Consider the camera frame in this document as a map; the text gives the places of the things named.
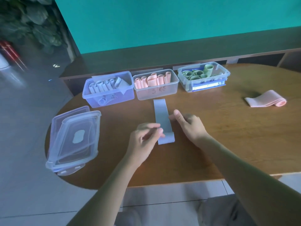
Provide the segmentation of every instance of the wooden table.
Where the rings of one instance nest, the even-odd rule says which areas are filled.
[[[210,135],[246,162],[270,175],[301,172],[301,73],[257,64],[230,64],[226,86],[165,96],[174,109],[201,118]],[[287,99],[283,107],[251,108],[245,97],[273,89]],[[58,114],[88,105],[79,94]],[[96,108],[101,111],[98,156],[76,173],[61,177],[75,186],[98,189],[126,152],[138,124],[155,122],[153,100],[131,101]],[[222,179],[223,176],[172,122],[175,142],[155,145],[129,186]],[[49,148],[48,129],[45,149]]]

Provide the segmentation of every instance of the person's left arm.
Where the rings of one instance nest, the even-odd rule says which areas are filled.
[[[165,135],[160,124],[145,123],[131,133],[129,146],[123,159],[112,174],[73,217],[67,226],[113,226],[124,193],[136,169],[147,159],[158,139]]]

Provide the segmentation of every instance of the blue fabric strip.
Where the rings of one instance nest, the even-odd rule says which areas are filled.
[[[165,134],[165,138],[159,138],[158,144],[173,143],[175,141],[175,135],[172,131],[170,120],[168,118],[165,99],[154,100],[153,104],[155,106],[156,123],[161,124],[163,133]]]

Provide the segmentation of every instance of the person's right arm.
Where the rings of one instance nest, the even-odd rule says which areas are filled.
[[[246,163],[211,137],[199,117],[174,111],[185,135],[222,173],[258,226],[300,225],[301,194]]]

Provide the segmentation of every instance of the hand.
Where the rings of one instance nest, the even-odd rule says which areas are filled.
[[[200,138],[209,136],[203,123],[201,122],[201,119],[195,115],[182,115],[180,111],[176,109],[174,110],[173,114],[169,116],[169,118],[175,118],[179,122],[187,138],[196,146]]]
[[[130,164],[137,168],[147,159],[155,143],[160,137],[165,137],[163,129],[157,123],[144,123],[138,125],[131,133],[129,146],[124,156]]]

